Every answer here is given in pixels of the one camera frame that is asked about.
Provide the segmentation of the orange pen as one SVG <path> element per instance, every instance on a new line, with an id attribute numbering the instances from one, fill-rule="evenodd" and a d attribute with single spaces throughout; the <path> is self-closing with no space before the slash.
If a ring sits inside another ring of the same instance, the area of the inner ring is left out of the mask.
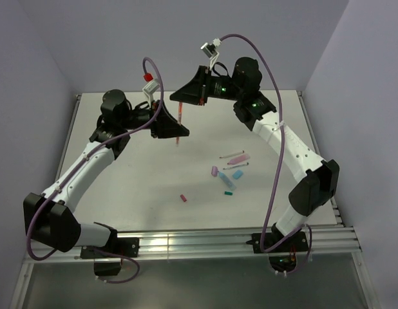
<path id="1" fill-rule="evenodd" d="M 178 104 L 178 118 L 177 123 L 179 126 L 182 125 L 182 110 L 183 110 L 183 102 L 179 102 Z M 176 137 L 176 146 L 178 147 L 180 143 L 180 135 Z"/>

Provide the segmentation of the light blue highlighter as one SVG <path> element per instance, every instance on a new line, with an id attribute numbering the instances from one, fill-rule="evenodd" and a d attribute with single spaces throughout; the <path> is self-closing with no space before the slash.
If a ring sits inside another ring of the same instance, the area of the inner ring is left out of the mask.
<path id="1" fill-rule="evenodd" d="M 236 190 L 236 186 L 235 184 L 233 184 L 233 182 L 231 181 L 231 179 L 224 174 L 223 172 L 219 171 L 218 172 L 218 176 L 219 178 L 223 181 L 224 184 L 226 184 L 226 186 L 231 190 L 231 191 L 235 191 Z"/>

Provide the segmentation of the light blue cap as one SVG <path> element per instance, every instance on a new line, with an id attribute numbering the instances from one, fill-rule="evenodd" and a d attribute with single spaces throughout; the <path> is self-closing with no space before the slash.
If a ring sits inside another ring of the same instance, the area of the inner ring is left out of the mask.
<path id="1" fill-rule="evenodd" d="M 240 179 L 242 176 L 243 176 L 243 171 L 241 171 L 241 170 L 237 170 L 237 171 L 232 175 L 232 177 L 233 177 L 235 180 Z"/>

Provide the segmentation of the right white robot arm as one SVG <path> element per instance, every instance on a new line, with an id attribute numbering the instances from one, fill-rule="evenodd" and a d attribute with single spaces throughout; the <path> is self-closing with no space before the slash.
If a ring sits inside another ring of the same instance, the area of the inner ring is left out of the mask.
<path id="1" fill-rule="evenodd" d="M 234 101 L 237 119 L 278 154 L 279 165 L 290 169 L 297 184 L 289 193 L 290 205 L 272 227 L 271 237 L 273 247 L 284 251 L 294 242 L 292 233 L 335 195 L 340 168 L 335 160 L 316 154 L 285 124 L 280 111 L 261 92 L 261 80 L 258 61 L 241 57 L 231 75 L 219 75 L 200 66 L 170 99 L 196 106 L 206 104 L 209 98 Z"/>

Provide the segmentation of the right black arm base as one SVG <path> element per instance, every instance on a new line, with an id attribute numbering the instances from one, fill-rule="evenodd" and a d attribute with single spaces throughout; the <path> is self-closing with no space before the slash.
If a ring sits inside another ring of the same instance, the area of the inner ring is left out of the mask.
<path id="1" fill-rule="evenodd" d="M 279 238 L 278 234 L 268 232 L 264 238 L 263 249 L 261 249 L 261 233 L 253 233 L 246 244 L 252 247 L 254 254 L 289 254 L 307 252 L 309 249 L 308 239 L 303 231 L 296 232 L 288 238 Z"/>

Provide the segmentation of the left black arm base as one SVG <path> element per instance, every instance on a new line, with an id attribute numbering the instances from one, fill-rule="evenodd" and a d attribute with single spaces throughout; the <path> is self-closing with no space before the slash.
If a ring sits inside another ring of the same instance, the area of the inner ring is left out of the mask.
<path id="1" fill-rule="evenodd" d="M 93 271 L 98 277 L 113 277 L 119 275 L 125 261 L 135 264 L 133 277 L 138 276 L 140 265 L 135 261 L 138 256 L 140 239 L 135 237 L 117 238 L 109 241 L 104 247 L 81 248 L 80 258 L 93 260 Z M 96 262 L 96 259 L 119 258 L 119 262 Z"/>

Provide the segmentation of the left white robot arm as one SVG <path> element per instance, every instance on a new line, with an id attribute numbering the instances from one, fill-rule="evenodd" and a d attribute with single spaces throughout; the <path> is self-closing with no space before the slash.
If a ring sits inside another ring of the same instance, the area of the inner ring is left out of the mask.
<path id="1" fill-rule="evenodd" d="M 105 168 L 123 152 L 130 134 L 148 129 L 153 138 L 189 136 L 189 130 L 168 112 L 163 100 L 148 100 L 133 107 L 119 89 L 102 97 L 101 114 L 85 149 L 75 163 L 40 194 L 30 193 L 23 202 L 27 249 L 32 241 L 67 252 L 73 247 L 95 247 L 104 257 L 118 249 L 118 232 L 102 223 L 80 223 L 74 215 L 84 193 Z"/>

